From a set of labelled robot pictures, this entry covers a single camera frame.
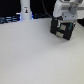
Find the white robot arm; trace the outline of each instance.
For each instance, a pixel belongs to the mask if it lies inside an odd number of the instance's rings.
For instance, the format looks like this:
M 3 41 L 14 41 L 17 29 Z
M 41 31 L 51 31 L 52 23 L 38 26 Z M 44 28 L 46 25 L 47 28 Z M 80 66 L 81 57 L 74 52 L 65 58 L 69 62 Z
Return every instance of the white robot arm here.
M 84 0 L 57 0 L 51 22 L 51 33 L 70 40 L 77 19 L 84 17 Z

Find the cable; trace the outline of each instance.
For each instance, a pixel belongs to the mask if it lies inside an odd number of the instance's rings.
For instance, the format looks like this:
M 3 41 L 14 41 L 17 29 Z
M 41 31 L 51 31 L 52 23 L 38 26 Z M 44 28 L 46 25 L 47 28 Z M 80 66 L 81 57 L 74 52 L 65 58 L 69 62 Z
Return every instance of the cable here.
M 54 16 L 51 16 L 51 15 L 47 12 L 43 0 L 42 0 L 42 5 L 43 5 L 43 9 L 44 9 L 45 13 L 46 13 L 50 18 L 56 19 Z

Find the white table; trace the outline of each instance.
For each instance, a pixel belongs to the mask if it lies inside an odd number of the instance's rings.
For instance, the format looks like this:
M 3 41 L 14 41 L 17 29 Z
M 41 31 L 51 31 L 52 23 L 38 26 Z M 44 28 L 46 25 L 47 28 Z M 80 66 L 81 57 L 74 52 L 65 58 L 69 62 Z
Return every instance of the white table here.
M 50 33 L 51 19 L 0 24 L 0 84 L 84 84 L 84 28 L 70 41 Z

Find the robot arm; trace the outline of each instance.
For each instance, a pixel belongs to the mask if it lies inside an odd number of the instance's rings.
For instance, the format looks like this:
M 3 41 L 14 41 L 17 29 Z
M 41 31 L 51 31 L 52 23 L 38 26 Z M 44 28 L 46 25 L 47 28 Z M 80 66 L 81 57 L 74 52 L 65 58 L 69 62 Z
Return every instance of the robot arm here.
M 77 19 L 84 17 L 83 0 L 57 0 L 54 7 L 51 33 L 70 40 Z

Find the white tabletop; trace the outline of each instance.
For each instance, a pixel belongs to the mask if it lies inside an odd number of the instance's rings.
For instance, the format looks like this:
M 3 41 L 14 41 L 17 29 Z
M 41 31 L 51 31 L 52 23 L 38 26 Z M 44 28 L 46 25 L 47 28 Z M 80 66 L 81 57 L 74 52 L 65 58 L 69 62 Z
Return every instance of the white tabletop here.
M 84 28 L 67 41 L 51 19 L 0 24 L 0 84 L 84 84 Z

